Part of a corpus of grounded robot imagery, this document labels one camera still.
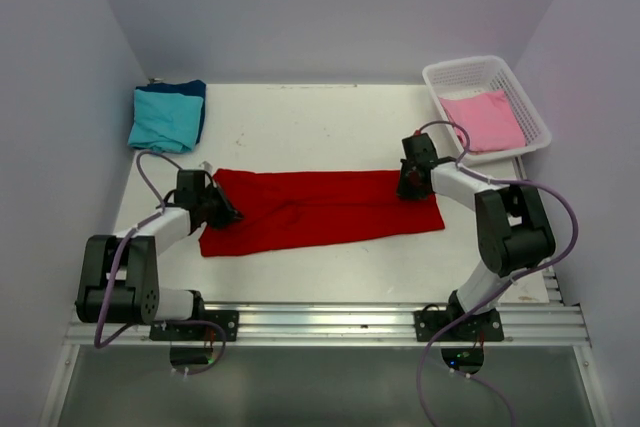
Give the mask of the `red t-shirt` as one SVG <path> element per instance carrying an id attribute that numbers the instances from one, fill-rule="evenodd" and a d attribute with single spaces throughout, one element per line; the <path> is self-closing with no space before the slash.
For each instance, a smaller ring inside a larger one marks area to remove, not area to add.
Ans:
<path id="1" fill-rule="evenodd" d="M 345 244 L 445 228 L 436 199 L 402 200 L 399 173 L 315 171 L 254 173 L 220 169 L 214 180 L 243 219 L 205 228 L 204 257 Z"/>

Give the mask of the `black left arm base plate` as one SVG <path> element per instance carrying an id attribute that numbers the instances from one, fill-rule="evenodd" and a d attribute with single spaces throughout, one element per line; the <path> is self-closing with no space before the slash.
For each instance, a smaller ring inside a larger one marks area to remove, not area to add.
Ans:
<path id="1" fill-rule="evenodd" d="M 235 342 L 239 324 L 236 310 L 205 310 L 196 320 L 155 324 L 149 338 L 160 342 Z"/>

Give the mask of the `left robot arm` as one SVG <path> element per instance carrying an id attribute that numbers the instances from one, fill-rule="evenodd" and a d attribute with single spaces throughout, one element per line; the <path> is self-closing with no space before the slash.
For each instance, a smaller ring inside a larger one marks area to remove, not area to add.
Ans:
<path id="1" fill-rule="evenodd" d="M 223 229 L 243 215 L 205 170 L 178 171 L 165 200 L 129 230 L 88 239 L 75 301 L 80 321 L 151 325 L 200 316 L 198 292 L 159 285 L 159 257 L 200 227 Z"/>

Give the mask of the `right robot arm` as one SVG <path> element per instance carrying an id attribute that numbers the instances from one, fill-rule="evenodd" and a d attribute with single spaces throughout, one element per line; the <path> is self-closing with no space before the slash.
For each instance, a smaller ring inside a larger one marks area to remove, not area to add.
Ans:
<path id="1" fill-rule="evenodd" d="M 452 157 L 440 157 L 431 138 L 402 140 L 405 158 L 396 193 L 402 200 L 447 197 L 475 214 L 480 262 L 449 296 L 445 308 L 432 304 L 414 313 L 419 342 L 473 342 L 504 339 L 496 300 L 515 274 L 538 266 L 555 252 L 556 242 L 536 188 L 499 183 L 468 173 Z"/>

